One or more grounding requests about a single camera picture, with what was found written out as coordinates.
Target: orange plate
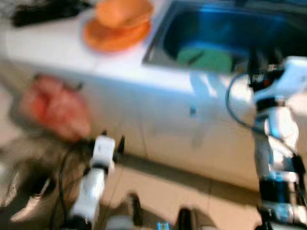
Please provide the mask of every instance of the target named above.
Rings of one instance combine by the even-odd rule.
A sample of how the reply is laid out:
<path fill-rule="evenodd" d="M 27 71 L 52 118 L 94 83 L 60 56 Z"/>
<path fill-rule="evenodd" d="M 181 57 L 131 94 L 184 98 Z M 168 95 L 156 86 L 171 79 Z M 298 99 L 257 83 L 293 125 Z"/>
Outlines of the orange plate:
<path fill-rule="evenodd" d="M 150 31 L 150 22 L 143 23 L 132 29 L 114 30 L 91 19 L 83 30 L 86 44 L 96 51 L 116 52 L 128 49 L 142 41 Z"/>
<path fill-rule="evenodd" d="M 154 11 L 148 0 L 104 0 L 95 8 L 98 21 L 109 28 L 132 28 L 150 20 Z"/>

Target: white countertop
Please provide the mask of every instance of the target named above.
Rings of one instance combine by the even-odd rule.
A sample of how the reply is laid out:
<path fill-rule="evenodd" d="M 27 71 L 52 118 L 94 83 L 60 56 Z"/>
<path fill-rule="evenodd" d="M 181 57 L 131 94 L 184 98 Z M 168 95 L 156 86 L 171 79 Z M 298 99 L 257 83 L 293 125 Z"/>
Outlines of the white countertop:
<path fill-rule="evenodd" d="M 152 0 L 154 13 L 150 35 L 141 44 L 113 55 L 98 54 L 82 42 L 82 23 L 89 13 L 74 19 L 28 26 L 9 27 L 4 33 L 7 57 L 12 61 L 72 70 L 99 78 L 146 85 L 171 91 L 193 93 L 188 71 L 142 64 L 171 0 Z M 225 84 L 229 78 L 223 78 Z"/>

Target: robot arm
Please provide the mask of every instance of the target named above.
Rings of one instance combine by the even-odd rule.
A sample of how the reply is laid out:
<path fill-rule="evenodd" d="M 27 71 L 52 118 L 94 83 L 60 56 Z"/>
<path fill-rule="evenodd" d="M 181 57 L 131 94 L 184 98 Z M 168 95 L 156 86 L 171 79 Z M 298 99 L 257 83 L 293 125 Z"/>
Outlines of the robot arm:
<path fill-rule="evenodd" d="M 282 142 L 254 133 L 262 227 L 273 229 L 275 226 L 276 229 L 276 226 L 290 225 L 305 228 L 305 168 L 301 158 L 293 153 L 298 127 L 286 100 L 307 90 L 307 58 L 289 57 L 284 64 L 267 69 L 271 70 L 249 74 L 257 105 L 254 126 Z"/>
<path fill-rule="evenodd" d="M 104 193 L 106 176 L 113 169 L 115 140 L 99 136 L 95 140 L 91 169 L 82 178 L 79 196 L 74 203 L 63 230 L 91 230 L 99 214 L 99 202 Z"/>

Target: black cable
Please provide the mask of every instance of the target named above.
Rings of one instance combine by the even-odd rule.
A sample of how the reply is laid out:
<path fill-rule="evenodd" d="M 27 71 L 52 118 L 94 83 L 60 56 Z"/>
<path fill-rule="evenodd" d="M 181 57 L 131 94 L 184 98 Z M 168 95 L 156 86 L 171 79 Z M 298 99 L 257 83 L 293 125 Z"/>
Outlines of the black cable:
<path fill-rule="evenodd" d="M 235 84 L 235 82 L 236 82 L 238 79 L 240 79 L 240 78 L 242 78 L 242 77 L 244 77 L 244 76 L 246 76 L 245 73 L 236 75 L 236 76 L 231 80 L 231 82 L 230 82 L 230 84 L 229 84 L 229 87 L 228 87 L 227 90 L 226 90 L 225 101 L 226 101 L 226 108 L 227 108 L 229 114 L 232 116 L 232 118 L 233 118 L 235 121 L 237 121 L 240 125 L 244 126 L 245 128 L 250 129 L 251 131 L 253 131 L 253 132 L 255 132 L 255 133 L 258 133 L 258 134 L 260 134 L 260 135 L 263 135 L 263 136 L 265 136 L 265 137 L 271 137 L 271 138 L 277 140 L 278 142 L 280 142 L 281 144 L 283 144 L 287 149 L 289 149 L 289 150 L 292 152 L 293 157 L 296 157 L 296 156 L 297 156 L 297 153 L 295 152 L 295 150 L 294 150 L 293 148 L 291 148 L 290 146 L 288 146 L 287 144 L 285 144 L 284 141 L 283 141 L 282 139 L 273 136 L 271 133 L 265 133 L 264 130 L 262 130 L 262 129 L 258 128 L 258 127 L 255 127 L 255 126 L 251 126 L 251 125 L 247 124 L 246 122 L 240 120 L 240 118 L 238 118 L 237 115 L 236 115 L 236 114 L 233 112 L 233 110 L 231 109 L 231 107 L 230 107 L 230 102 L 229 102 L 229 101 L 230 101 L 229 98 L 230 98 L 231 89 L 232 89 L 233 85 Z"/>
<path fill-rule="evenodd" d="M 63 194 L 63 171 L 64 171 L 64 167 L 66 165 L 66 161 L 68 156 L 72 153 L 72 151 L 75 149 L 75 147 L 77 146 L 78 143 L 73 144 L 70 149 L 66 152 L 63 161 L 61 163 L 61 167 L 59 169 L 59 198 L 61 201 L 61 205 L 63 208 L 63 216 L 64 216 L 64 222 L 66 222 L 67 220 L 67 209 L 66 209 L 66 205 L 65 205 L 65 201 L 64 201 L 64 194 Z"/>
<path fill-rule="evenodd" d="M 15 27 L 75 17 L 92 5 L 81 0 L 44 0 L 19 5 L 12 23 Z"/>
<path fill-rule="evenodd" d="M 72 182 L 70 182 L 65 189 L 62 190 L 62 192 L 64 192 L 64 190 L 69 189 L 71 186 L 73 186 L 77 181 L 81 180 L 83 178 L 83 175 L 78 177 L 76 180 L 73 180 Z M 55 219 L 55 215 L 59 206 L 59 202 L 61 201 L 60 195 L 58 196 L 56 203 L 54 205 L 51 217 L 50 217 L 50 221 L 49 221 L 49 230 L 53 230 L 53 224 L 54 224 L 54 219 Z"/>
<path fill-rule="evenodd" d="M 300 195 L 301 195 L 301 198 L 303 200 L 304 206 L 307 209 L 306 192 L 304 190 L 301 190 Z"/>

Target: beige floor tile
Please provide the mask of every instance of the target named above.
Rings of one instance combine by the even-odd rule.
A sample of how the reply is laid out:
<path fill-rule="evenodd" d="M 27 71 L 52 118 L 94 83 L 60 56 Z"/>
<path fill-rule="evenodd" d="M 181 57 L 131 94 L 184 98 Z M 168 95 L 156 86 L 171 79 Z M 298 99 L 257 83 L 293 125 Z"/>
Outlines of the beige floor tile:
<path fill-rule="evenodd" d="M 123 170 L 123 167 L 118 164 L 115 166 L 114 171 L 112 173 L 109 173 L 109 176 L 106 180 L 104 195 L 100 201 L 99 216 L 98 216 L 98 221 L 96 222 L 96 226 L 95 226 L 96 230 L 100 230 L 103 223 L 105 222 L 106 215 L 107 215 L 109 205 L 110 205 L 110 201 L 115 192 L 119 179 L 122 175 L 122 170 Z"/>
<path fill-rule="evenodd" d="M 260 223 L 258 194 L 229 184 L 213 182 L 209 214 L 221 230 L 253 230 Z"/>
<path fill-rule="evenodd" d="M 152 174 L 124 168 L 110 208 L 120 205 L 130 192 L 138 193 L 142 208 L 149 219 L 164 220 L 171 224 L 176 222 L 182 206 L 197 206 L 203 211 L 206 211 L 208 206 L 208 195 L 205 192 Z"/>
<path fill-rule="evenodd" d="M 127 168 L 135 169 L 145 174 L 155 175 L 158 179 L 183 184 L 186 187 L 194 188 L 200 192 L 209 192 L 210 179 L 203 176 L 133 156 L 124 157 L 123 161 Z"/>

